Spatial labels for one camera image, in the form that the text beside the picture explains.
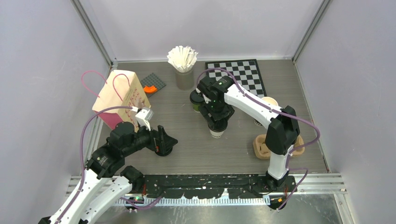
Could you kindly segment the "stack of black lids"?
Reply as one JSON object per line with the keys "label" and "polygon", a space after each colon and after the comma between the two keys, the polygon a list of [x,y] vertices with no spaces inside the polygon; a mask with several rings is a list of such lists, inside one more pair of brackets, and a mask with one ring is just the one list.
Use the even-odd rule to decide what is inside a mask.
{"label": "stack of black lids", "polygon": [[167,155],[169,155],[172,152],[172,150],[173,150],[173,147],[170,147],[170,148],[167,148],[165,150],[159,150],[158,152],[156,152],[156,154],[158,156],[167,156]]}

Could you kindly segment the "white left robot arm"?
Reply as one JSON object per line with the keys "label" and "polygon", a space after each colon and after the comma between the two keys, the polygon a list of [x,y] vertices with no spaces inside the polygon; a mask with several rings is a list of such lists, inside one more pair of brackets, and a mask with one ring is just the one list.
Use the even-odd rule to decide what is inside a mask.
{"label": "white left robot arm", "polygon": [[178,143],[169,136],[163,126],[149,129],[146,126],[134,130],[129,122],[120,122],[110,132],[106,144],[95,150],[82,177],[65,203],[50,217],[43,217],[41,224],[93,224],[119,198],[128,192],[138,193],[143,187],[143,174],[133,166],[127,166],[120,176],[102,193],[99,191],[115,173],[125,166],[125,158],[147,148],[158,156],[167,156]]}

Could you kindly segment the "white paper cup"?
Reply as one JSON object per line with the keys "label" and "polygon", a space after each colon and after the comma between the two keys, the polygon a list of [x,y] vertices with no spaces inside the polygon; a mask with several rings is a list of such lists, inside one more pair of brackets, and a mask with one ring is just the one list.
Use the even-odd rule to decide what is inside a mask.
{"label": "white paper cup", "polygon": [[216,130],[210,130],[210,134],[213,138],[221,138],[221,136],[223,135],[224,131],[216,131]]}

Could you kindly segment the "black coffee cup lid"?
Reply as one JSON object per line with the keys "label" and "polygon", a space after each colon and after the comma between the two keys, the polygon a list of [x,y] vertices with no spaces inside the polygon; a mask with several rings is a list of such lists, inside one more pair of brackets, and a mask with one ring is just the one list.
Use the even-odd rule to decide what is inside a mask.
{"label": "black coffee cup lid", "polygon": [[200,96],[199,93],[197,93],[196,90],[193,90],[190,93],[190,102],[194,105],[200,105],[201,103],[203,103],[205,100],[202,96]]}

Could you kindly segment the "stack of paper cups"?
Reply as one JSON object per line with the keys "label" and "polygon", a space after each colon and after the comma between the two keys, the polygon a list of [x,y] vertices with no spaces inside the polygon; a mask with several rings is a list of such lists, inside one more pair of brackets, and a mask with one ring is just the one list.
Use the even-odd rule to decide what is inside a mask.
{"label": "stack of paper cups", "polygon": [[[278,102],[277,102],[274,98],[272,98],[272,97],[262,97],[262,100],[265,101],[265,102],[267,102],[267,103],[269,103],[269,104],[271,104],[271,105],[279,106]],[[262,124],[259,123],[257,120],[254,120],[254,123],[255,123],[257,126],[262,126]]]}

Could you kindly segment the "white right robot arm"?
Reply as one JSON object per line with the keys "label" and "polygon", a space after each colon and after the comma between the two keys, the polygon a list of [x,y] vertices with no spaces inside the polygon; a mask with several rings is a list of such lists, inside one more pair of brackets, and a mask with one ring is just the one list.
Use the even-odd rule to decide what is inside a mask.
{"label": "white right robot arm", "polygon": [[234,108],[258,121],[267,130],[265,144],[270,151],[266,185],[275,192],[285,186],[289,174],[288,155],[300,135],[294,108],[269,104],[242,88],[231,77],[219,80],[202,78],[191,92],[190,101],[198,106],[198,111],[216,138],[227,129]]}

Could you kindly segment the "green paper cup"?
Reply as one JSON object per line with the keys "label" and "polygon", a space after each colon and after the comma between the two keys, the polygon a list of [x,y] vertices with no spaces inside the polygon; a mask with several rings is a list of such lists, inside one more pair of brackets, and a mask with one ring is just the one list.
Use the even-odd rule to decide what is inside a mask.
{"label": "green paper cup", "polygon": [[199,108],[200,108],[201,104],[193,104],[193,110],[195,112],[200,112]]}

